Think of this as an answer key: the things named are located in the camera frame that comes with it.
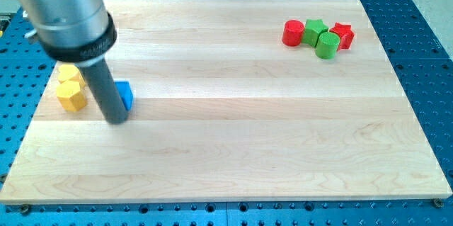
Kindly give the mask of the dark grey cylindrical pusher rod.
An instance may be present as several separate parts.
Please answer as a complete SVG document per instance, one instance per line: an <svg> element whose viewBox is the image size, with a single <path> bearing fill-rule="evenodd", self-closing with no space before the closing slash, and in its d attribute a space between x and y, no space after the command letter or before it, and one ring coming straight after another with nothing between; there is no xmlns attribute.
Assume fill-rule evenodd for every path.
<svg viewBox="0 0 453 226"><path fill-rule="evenodd" d="M125 122L128 112L105 59L80 62L78 68L105 120L110 124Z"/></svg>

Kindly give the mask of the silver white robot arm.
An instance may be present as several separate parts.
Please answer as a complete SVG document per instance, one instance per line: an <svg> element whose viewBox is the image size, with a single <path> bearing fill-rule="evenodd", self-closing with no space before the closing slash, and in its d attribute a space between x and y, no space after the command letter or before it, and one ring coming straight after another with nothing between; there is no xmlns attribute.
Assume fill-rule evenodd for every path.
<svg viewBox="0 0 453 226"><path fill-rule="evenodd" d="M105 61L117 31L103 0L19 2L47 55L76 65L108 123L125 122L128 111Z"/></svg>

